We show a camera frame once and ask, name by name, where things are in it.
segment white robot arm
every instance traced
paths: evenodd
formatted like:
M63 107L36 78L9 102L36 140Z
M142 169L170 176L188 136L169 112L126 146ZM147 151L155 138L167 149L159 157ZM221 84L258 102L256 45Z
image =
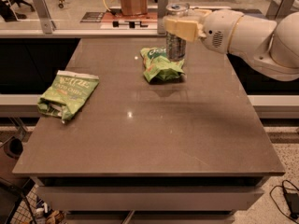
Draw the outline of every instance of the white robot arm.
M277 24L242 12L221 9L205 16L196 33L206 48L238 56L267 77L291 81L299 78L298 27L299 12Z

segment crumpled bag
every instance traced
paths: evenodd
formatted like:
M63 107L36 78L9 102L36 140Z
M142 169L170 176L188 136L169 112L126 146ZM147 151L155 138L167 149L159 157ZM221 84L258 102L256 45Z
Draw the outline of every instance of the crumpled bag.
M58 71L51 86L39 97L41 114L71 120L84 106L99 83L99 77L70 71Z
M166 49L164 48L143 48L140 53L143 57L143 64L146 67L143 75L148 82L155 77L162 81L167 81L179 78L181 74L184 74L181 68L184 60L170 62L167 59Z

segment green bag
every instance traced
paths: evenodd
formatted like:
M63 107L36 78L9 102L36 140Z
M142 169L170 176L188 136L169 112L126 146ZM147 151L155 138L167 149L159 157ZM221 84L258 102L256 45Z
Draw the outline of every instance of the green bag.
M71 120L99 83L99 77L69 71L58 71L51 86L40 96L38 111L47 116Z
M184 71L181 67L184 60L170 62L166 56L166 49L163 48L143 48L141 51L143 63L146 67L143 75L150 82L154 77L162 81L179 78Z

